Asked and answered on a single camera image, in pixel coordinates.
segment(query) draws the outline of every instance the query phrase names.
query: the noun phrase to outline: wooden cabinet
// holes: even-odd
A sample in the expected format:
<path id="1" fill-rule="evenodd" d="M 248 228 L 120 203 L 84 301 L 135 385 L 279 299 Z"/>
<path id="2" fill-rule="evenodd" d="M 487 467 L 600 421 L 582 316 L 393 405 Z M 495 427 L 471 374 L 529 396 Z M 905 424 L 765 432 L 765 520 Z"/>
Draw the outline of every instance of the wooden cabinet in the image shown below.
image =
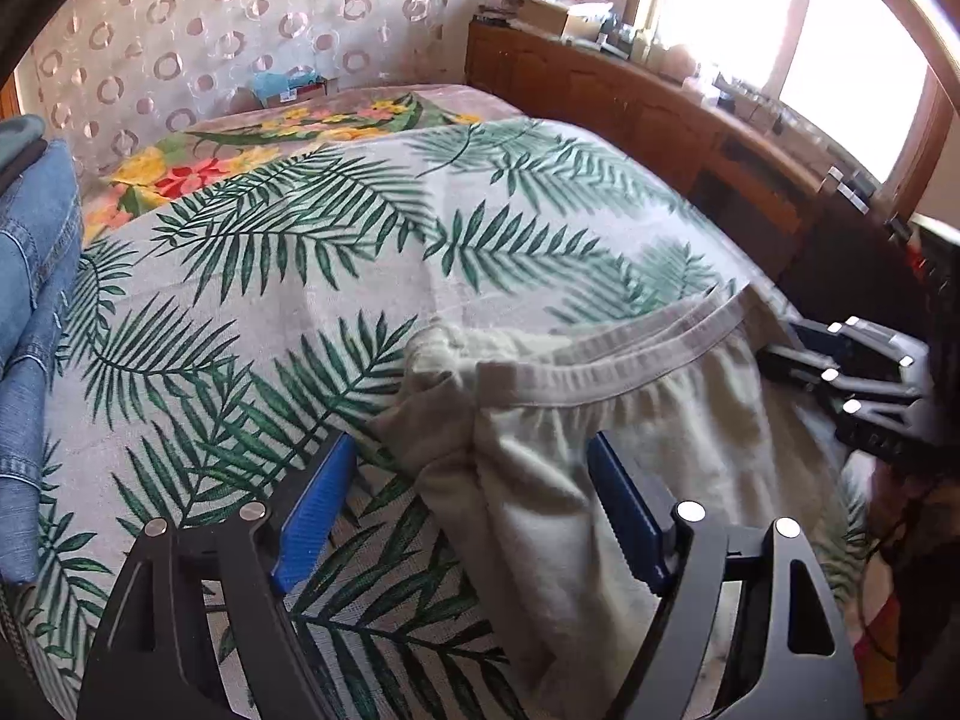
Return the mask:
<path id="1" fill-rule="evenodd" d="M 749 242 L 755 228 L 739 233 L 731 228 L 738 214 L 729 200 L 721 223 L 719 212 L 714 214 L 721 203 L 702 193 L 690 194 L 699 179 L 714 178 L 736 190 L 732 196 L 750 203 L 784 239 L 779 251 L 795 248 L 792 239 L 810 228 L 818 214 L 820 182 L 805 167 L 733 116 L 702 108 L 676 84 L 630 63 L 526 32 L 473 23 L 467 82 L 530 116 L 597 133 L 690 196 L 718 224 L 726 224 L 725 231 L 741 245 Z M 699 181 L 701 187 L 719 185 Z M 751 254 L 751 248 L 745 248 Z M 782 257 L 757 255 L 773 277 L 784 267 Z"/>
<path id="2" fill-rule="evenodd" d="M 739 119 L 630 63 L 481 23 L 470 26 L 467 82 L 626 151 L 707 214 L 810 319 L 856 314 L 923 335 L 923 294 L 882 229 Z"/>
<path id="3" fill-rule="evenodd" d="M 470 85 L 498 98 L 508 96 L 514 56 L 496 31 L 472 30 L 467 44 Z"/>
<path id="4" fill-rule="evenodd" d="M 0 89 L 0 119 L 20 115 L 20 101 L 16 95 L 16 81 L 10 76 Z"/>

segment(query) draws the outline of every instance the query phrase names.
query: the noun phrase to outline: white pants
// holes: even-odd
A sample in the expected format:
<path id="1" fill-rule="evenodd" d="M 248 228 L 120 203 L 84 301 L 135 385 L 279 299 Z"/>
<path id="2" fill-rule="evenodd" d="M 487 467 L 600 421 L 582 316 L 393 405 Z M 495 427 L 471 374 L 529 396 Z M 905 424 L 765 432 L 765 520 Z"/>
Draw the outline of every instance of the white pants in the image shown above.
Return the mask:
<path id="1" fill-rule="evenodd" d="M 793 517 L 815 548 L 846 536 L 846 453 L 808 396 L 760 378 L 754 352 L 767 343 L 795 338 L 750 288 L 566 336 L 437 322 L 411 338 L 400 397 L 373 429 L 416 478 L 520 688 L 549 712 L 602 717 L 658 603 L 590 483 L 598 431 L 628 447 L 628 471 L 641 464 L 730 522 Z M 735 610 L 725 592 L 704 696 Z"/>

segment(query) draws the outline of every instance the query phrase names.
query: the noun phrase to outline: denim jeans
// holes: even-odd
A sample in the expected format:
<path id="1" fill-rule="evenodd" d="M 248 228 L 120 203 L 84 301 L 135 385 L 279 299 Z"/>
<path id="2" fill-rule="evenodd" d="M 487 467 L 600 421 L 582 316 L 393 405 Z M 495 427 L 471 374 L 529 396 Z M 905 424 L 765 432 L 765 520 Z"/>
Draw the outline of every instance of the denim jeans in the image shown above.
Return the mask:
<path id="1" fill-rule="evenodd" d="M 37 576 L 43 410 L 80 261 L 77 182 L 50 143 L 0 197 L 0 580 Z"/>

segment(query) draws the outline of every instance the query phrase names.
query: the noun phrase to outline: folded clothes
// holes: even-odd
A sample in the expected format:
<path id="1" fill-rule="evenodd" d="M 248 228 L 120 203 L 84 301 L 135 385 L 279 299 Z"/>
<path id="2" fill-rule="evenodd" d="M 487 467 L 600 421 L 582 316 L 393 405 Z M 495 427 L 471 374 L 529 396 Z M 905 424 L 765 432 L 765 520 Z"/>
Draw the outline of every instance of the folded clothes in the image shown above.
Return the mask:
<path id="1" fill-rule="evenodd" d="M 733 523 L 793 517 L 815 548 L 847 535 L 846 452 L 805 394 L 761 379 L 754 352 L 767 343 L 796 339 L 751 288 L 592 333 L 437 322 L 411 338 L 397 404 L 371 427 L 416 478 L 520 688 L 544 709 L 601 717 L 658 604 L 590 483 L 598 431 L 632 450 L 623 463 Z M 725 592 L 694 695 L 704 712 L 735 613 Z"/>
<path id="2" fill-rule="evenodd" d="M 82 237 L 77 182 L 50 143 L 0 196 L 0 581 L 37 576 L 44 404 Z"/>
<path id="3" fill-rule="evenodd" d="M 54 141 L 0 196 L 0 376 L 43 284 L 80 233 L 73 161 Z"/>

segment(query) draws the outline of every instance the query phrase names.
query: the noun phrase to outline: bed sheet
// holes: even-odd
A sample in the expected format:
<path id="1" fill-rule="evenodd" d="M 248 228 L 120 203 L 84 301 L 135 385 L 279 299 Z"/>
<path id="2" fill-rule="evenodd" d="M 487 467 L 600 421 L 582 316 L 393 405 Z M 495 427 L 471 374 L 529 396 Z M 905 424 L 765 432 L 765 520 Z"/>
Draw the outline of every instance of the bed sheet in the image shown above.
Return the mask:
<path id="1" fill-rule="evenodd" d="M 469 86 L 353 89 L 281 108 L 212 119 L 163 138 L 85 187 L 85 245 L 140 215 L 232 175 L 327 141 L 380 138 L 520 114 Z"/>
<path id="2" fill-rule="evenodd" d="M 40 580 L 20 619 L 75 693 L 145 522 L 220 520 L 345 429 L 359 472 L 287 599 L 323 692 L 350 718 L 541 717 L 367 420 L 434 314 L 544 332 L 747 282 L 782 299 L 650 172 L 555 122 L 321 143 L 185 194 L 83 255 L 48 410 Z M 857 574 L 851 533 L 820 536 L 842 596 Z M 229 698 L 256 716 L 209 591 Z"/>

